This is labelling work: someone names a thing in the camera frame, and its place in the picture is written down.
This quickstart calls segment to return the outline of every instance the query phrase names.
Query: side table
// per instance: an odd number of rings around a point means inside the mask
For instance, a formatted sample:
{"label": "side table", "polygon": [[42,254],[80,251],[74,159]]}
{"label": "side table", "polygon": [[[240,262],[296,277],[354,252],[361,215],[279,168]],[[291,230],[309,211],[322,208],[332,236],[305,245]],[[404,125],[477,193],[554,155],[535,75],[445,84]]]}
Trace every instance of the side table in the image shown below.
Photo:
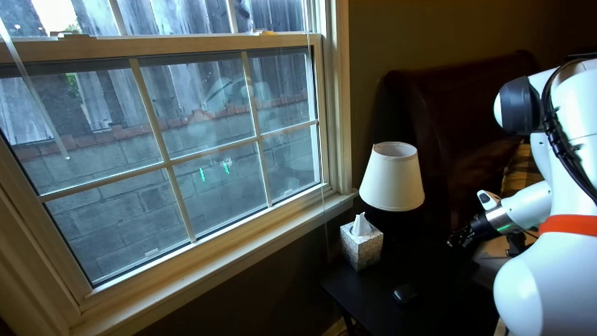
{"label": "side table", "polygon": [[[341,258],[320,286],[335,301],[354,335],[352,320],[373,336],[436,335],[477,265],[434,239],[384,247],[382,260],[360,273]],[[391,290],[410,284],[417,299],[399,305]]]}

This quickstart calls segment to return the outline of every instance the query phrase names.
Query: window pane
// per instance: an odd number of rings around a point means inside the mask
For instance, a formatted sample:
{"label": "window pane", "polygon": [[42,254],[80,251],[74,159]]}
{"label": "window pane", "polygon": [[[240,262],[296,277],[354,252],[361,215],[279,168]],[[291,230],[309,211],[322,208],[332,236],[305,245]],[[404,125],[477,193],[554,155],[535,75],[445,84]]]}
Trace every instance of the window pane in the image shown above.
{"label": "window pane", "polygon": [[65,30],[119,36],[108,0],[0,0],[0,8],[1,21],[13,38]]}
{"label": "window pane", "polygon": [[319,183],[317,129],[270,137],[263,144],[268,191],[274,202]]}
{"label": "window pane", "polygon": [[46,209],[93,286],[188,243],[162,172],[52,200]]}
{"label": "window pane", "polygon": [[251,55],[259,131],[266,133],[315,120],[315,86],[311,71],[305,71],[305,60],[305,49]]}
{"label": "window pane", "polygon": [[229,34],[225,0],[117,0],[132,36]]}
{"label": "window pane", "polygon": [[304,0],[240,0],[235,4],[240,32],[305,32]]}
{"label": "window pane", "polygon": [[171,157],[253,135],[238,56],[175,66],[151,62],[158,60],[143,62],[143,81]]}
{"label": "window pane", "polygon": [[128,69],[33,73],[39,101],[22,79],[0,81],[0,127],[37,193],[160,161]]}
{"label": "window pane", "polygon": [[184,163],[175,176],[197,237],[264,209],[253,144]]}

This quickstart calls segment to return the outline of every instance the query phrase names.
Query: lamp base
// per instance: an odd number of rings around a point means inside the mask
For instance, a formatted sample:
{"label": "lamp base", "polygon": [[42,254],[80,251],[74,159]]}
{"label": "lamp base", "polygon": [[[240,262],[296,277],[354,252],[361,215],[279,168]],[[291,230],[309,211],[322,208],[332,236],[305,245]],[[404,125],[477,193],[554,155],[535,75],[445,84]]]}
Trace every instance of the lamp base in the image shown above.
{"label": "lamp base", "polygon": [[423,236],[423,217],[419,209],[389,213],[363,204],[365,219],[384,234],[382,252],[404,249]]}

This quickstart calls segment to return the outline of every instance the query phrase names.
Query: window sill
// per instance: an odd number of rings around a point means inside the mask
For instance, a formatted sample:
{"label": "window sill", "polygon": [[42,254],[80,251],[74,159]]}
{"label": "window sill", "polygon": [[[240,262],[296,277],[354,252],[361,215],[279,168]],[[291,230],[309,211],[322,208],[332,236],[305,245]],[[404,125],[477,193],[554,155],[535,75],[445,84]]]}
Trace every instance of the window sill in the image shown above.
{"label": "window sill", "polygon": [[279,224],[253,232],[238,245],[205,258],[192,269],[179,269],[167,282],[125,301],[87,310],[72,327],[72,335],[134,335],[350,209],[352,200],[354,193],[332,195],[322,204],[309,206]]}

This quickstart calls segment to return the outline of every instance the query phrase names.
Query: window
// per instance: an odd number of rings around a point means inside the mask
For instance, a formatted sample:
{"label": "window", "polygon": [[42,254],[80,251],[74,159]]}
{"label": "window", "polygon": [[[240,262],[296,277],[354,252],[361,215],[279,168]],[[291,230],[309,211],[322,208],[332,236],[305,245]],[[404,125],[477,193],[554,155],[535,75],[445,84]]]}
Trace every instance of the window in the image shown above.
{"label": "window", "polygon": [[16,219],[5,232],[56,277],[69,329],[345,189],[337,68],[322,68],[333,6],[1,8],[0,196]]}

